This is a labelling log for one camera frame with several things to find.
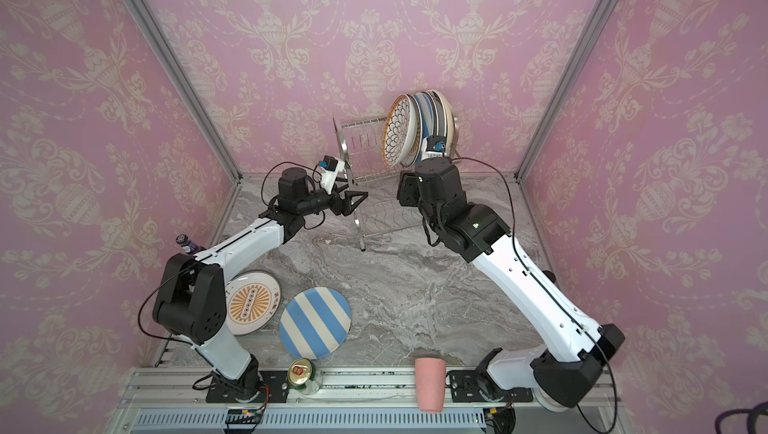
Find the purple bottle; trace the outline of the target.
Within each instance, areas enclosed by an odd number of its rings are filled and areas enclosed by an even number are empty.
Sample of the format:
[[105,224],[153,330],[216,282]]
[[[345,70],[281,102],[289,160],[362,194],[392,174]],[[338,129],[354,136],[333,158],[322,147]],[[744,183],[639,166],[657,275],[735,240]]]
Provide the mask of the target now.
[[195,243],[188,235],[179,234],[176,239],[176,244],[182,249],[182,251],[189,255],[197,254],[204,251],[205,248]]

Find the aluminium corner post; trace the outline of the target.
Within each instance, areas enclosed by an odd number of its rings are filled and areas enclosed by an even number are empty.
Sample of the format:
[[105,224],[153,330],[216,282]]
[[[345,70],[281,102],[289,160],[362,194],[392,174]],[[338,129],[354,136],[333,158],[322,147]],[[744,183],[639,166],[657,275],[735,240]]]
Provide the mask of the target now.
[[123,0],[123,2],[228,177],[234,184],[239,184],[242,173],[209,117],[202,98],[196,92],[149,3],[147,0]]
[[544,113],[533,131],[533,135],[516,171],[516,180],[523,184],[531,174],[534,164],[549,136],[557,117],[568,99],[578,77],[588,61],[607,21],[618,0],[596,0],[588,15],[583,30],[571,52],[555,90]]

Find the small jar dark lid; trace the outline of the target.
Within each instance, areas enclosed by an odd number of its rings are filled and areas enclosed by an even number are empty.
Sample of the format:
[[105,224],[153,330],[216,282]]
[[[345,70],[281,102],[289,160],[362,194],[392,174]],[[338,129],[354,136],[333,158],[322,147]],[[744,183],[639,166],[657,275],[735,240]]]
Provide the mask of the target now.
[[556,276],[555,276],[555,274],[553,272],[551,272],[549,270],[543,270],[542,273],[547,277],[547,279],[551,283],[557,284],[557,279],[556,279]]

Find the white plate teal red rim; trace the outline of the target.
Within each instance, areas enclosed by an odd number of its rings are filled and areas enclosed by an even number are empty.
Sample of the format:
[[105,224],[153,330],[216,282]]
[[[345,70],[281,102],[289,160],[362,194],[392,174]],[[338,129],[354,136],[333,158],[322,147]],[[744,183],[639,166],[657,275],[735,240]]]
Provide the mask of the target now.
[[436,134],[438,136],[447,138],[447,119],[442,98],[436,90],[431,90],[430,93],[433,97],[436,109]]

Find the pink cup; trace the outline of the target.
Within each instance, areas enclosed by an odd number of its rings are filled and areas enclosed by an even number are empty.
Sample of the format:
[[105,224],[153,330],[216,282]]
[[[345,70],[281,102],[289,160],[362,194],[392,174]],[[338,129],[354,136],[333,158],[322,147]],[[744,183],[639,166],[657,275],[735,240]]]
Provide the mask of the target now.
[[418,407],[422,412],[441,413],[446,395],[446,367],[443,359],[424,357],[415,360],[414,376]]

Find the aluminium corner post right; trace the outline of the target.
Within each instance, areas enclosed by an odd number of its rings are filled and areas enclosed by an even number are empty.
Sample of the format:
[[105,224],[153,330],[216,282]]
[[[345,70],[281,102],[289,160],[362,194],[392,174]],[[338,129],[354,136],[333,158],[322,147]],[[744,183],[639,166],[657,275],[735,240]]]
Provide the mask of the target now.
[[588,61],[607,21],[618,0],[596,0],[588,15],[583,30],[571,52],[555,90],[544,113],[533,131],[533,135],[516,171],[516,180],[523,184],[531,174],[534,164],[549,136],[557,117],[568,99],[578,77]]

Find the orange sunburst plate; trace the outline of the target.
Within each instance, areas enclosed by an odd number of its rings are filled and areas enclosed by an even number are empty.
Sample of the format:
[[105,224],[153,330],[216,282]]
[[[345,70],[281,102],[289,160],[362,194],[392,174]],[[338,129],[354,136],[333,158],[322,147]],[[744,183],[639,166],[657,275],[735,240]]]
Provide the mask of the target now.
[[412,108],[412,124],[414,126],[413,143],[406,158],[406,166],[412,166],[416,163],[419,156],[421,134],[422,134],[422,115],[418,102],[414,94],[408,94],[407,98],[410,101]]
[[276,314],[282,289],[276,277],[262,270],[247,271],[225,286],[227,326],[235,336],[252,334]]

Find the white plate green quatrefoil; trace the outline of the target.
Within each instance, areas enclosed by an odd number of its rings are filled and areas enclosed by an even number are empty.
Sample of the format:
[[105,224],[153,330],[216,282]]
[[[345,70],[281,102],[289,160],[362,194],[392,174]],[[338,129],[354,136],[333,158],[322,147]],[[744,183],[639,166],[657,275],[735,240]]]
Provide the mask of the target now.
[[435,103],[434,97],[432,96],[430,91],[424,91],[423,94],[427,100],[430,116],[432,119],[431,134],[433,136],[438,136],[440,135],[440,121],[439,121],[439,112],[437,109],[437,104]]

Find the green can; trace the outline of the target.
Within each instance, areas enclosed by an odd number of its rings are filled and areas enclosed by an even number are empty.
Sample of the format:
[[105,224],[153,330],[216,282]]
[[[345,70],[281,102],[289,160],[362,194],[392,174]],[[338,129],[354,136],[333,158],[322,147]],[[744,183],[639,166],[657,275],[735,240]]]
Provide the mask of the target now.
[[292,390],[310,396],[322,387],[322,372],[311,359],[300,358],[290,365],[287,380]]

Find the plain cream plate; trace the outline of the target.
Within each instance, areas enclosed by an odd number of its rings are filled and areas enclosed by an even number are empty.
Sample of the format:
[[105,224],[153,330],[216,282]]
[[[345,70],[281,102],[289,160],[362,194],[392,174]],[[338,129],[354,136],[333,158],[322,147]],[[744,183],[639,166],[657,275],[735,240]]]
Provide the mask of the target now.
[[450,147],[451,151],[454,151],[456,149],[457,141],[459,139],[459,131],[457,127],[456,117],[454,114],[453,107],[451,103],[448,101],[448,99],[445,97],[444,94],[442,94],[438,90],[433,90],[433,94],[437,96],[437,98],[440,100],[443,111],[446,118],[446,126],[447,126],[447,142]]

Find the blue cream striped plate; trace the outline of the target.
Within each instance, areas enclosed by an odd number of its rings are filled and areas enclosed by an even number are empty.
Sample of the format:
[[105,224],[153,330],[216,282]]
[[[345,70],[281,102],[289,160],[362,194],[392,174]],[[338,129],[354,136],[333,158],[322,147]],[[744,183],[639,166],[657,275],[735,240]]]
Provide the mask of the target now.
[[322,359],[346,340],[352,324],[346,298],[334,289],[314,287],[297,294],[280,317],[279,335],[295,358]]
[[422,115],[422,134],[420,149],[422,149],[422,142],[425,138],[431,136],[432,119],[430,116],[429,106],[423,92],[417,92],[415,98],[421,110]]

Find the petal pattern plate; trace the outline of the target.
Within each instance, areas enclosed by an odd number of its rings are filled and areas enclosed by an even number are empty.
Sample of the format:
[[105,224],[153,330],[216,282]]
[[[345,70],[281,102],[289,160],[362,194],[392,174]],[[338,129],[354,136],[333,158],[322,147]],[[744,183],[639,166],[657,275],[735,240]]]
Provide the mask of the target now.
[[382,152],[388,166],[395,167],[404,162],[413,136],[412,108],[407,94],[403,94],[393,103],[386,121]]

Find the blue cream striped plate front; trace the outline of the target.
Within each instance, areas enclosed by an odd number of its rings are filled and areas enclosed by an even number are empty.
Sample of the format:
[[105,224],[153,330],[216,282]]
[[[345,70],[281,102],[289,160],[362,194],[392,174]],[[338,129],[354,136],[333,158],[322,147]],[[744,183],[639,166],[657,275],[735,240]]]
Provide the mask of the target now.
[[346,340],[352,324],[346,298],[334,289],[314,287],[297,294],[280,317],[279,335],[295,358],[322,359]]

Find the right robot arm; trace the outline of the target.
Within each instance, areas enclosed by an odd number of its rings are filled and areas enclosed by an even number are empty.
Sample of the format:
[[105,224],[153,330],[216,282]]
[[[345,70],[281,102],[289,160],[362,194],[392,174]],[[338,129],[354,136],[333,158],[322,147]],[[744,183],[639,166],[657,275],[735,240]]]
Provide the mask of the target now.
[[543,341],[528,350],[489,353],[476,369],[483,386],[530,389],[563,408],[576,407],[608,371],[624,333],[577,307],[527,256],[499,214],[468,201],[450,158],[428,158],[401,173],[397,200],[418,209],[440,244],[492,280]]

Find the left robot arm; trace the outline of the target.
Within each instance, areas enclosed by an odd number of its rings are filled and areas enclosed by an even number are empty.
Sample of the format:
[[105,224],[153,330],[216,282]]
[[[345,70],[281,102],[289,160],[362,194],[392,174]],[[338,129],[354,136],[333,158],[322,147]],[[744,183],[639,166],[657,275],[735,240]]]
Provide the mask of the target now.
[[283,171],[277,194],[266,210],[231,238],[196,254],[176,254],[165,265],[154,301],[152,319],[167,340],[185,343],[212,368],[212,381],[238,402],[250,402],[264,391],[255,355],[247,351],[226,325],[226,285],[246,267],[291,240],[309,215],[330,211],[349,216],[368,198],[323,175],[316,183],[303,167]]

